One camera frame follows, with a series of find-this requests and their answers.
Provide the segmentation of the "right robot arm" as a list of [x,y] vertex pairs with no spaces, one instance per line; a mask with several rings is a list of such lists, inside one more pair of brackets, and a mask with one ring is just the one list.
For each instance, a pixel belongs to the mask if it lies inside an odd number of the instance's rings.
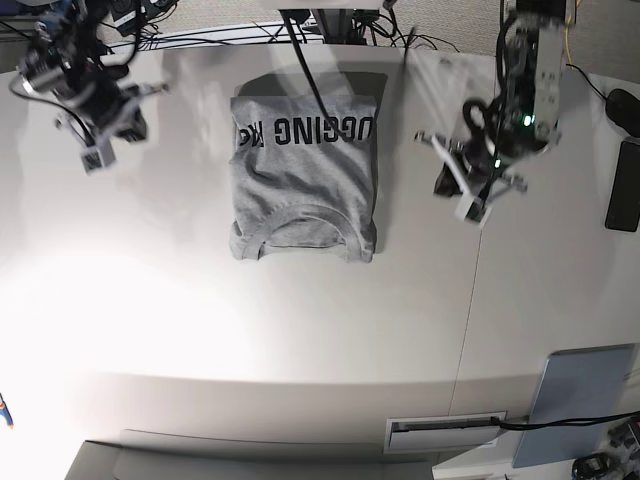
[[171,1],[129,1],[122,16],[133,44],[126,59],[106,63],[106,46],[98,38],[102,22],[116,11],[115,1],[55,1],[37,18],[34,34],[17,66],[10,92],[18,98],[61,111],[57,125],[67,128],[86,154],[104,154],[111,139],[129,143],[147,137],[140,109],[161,87],[119,82],[130,73],[143,43],[148,21],[172,6]]

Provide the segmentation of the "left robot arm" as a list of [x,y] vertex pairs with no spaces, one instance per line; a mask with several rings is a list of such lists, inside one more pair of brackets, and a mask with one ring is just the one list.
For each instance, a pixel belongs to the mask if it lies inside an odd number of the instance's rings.
[[469,197],[472,205],[486,207],[510,191],[527,191],[524,178],[511,169],[559,139],[563,31],[576,7],[569,1],[501,2],[494,55],[497,91],[489,101],[468,98],[463,103],[468,139],[415,136],[443,162],[435,195]]

